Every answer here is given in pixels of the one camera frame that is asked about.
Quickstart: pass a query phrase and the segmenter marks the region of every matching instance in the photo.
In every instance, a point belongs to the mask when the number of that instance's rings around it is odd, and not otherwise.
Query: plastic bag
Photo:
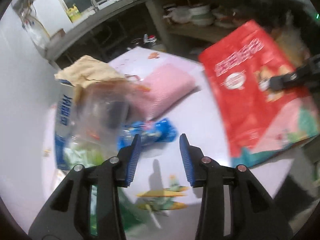
[[[159,122],[134,122],[122,129],[118,149],[130,146],[136,134],[141,136],[142,146],[156,142],[172,142],[177,136],[177,130],[167,118]]]
[[[286,24],[281,29],[274,29],[272,35],[276,43],[295,67],[300,67],[311,57],[308,47],[304,44],[300,30],[293,26],[293,16],[286,14]]]
[[[54,77],[60,80],[68,80],[73,86],[79,85],[82,88],[97,82],[125,80],[125,77],[108,63],[88,55],[81,57],[69,67],[60,70]]]
[[[90,202],[90,233],[97,236],[97,187],[92,186]],[[121,221],[126,236],[139,236],[139,232],[146,228],[148,217],[130,202],[121,188],[118,188]]]
[[[34,22],[30,19],[26,22],[25,28],[34,44],[36,44],[41,49],[45,49],[50,39],[48,36],[46,36],[39,23]]]
[[[192,17],[189,9],[190,7],[188,6],[172,8],[172,11],[168,15],[164,16],[164,18],[171,18],[172,21],[180,24],[188,23]]]
[[[132,97],[131,102],[147,121],[160,116],[196,86],[192,76],[170,64],[154,70],[141,85],[150,92]]]
[[[64,148],[69,168],[78,163],[99,165],[117,155],[117,140],[129,107],[125,84],[99,82],[85,89],[72,136]]]
[[[199,57],[219,104],[233,166],[258,164],[319,134],[304,87],[273,92],[268,80],[294,71],[270,36],[247,22]]]

